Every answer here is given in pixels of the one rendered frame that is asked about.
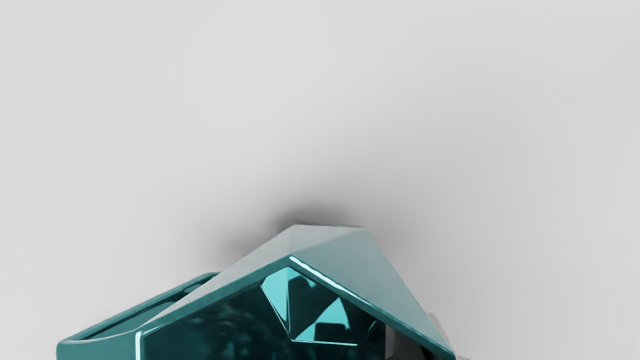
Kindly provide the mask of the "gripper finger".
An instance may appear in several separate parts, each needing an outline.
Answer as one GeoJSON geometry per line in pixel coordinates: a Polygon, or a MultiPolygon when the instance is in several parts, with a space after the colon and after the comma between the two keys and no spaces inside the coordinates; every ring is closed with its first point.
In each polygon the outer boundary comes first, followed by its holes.
{"type": "Polygon", "coordinates": [[[428,317],[430,318],[430,321],[434,323],[439,333],[441,333],[441,336],[446,341],[446,344],[450,347],[451,351],[455,354],[455,360],[470,360],[470,358],[463,357],[457,351],[455,351],[454,346],[450,341],[450,337],[448,337],[448,334],[446,333],[446,330],[438,316],[435,313],[428,313],[428,317]]]}

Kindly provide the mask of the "teal faceted mug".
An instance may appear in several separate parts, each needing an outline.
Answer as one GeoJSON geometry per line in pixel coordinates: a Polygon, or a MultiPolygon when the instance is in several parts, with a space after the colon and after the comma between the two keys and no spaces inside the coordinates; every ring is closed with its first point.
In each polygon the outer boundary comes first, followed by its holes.
{"type": "Polygon", "coordinates": [[[456,360],[372,235],[292,225],[61,340],[55,360],[456,360]]]}

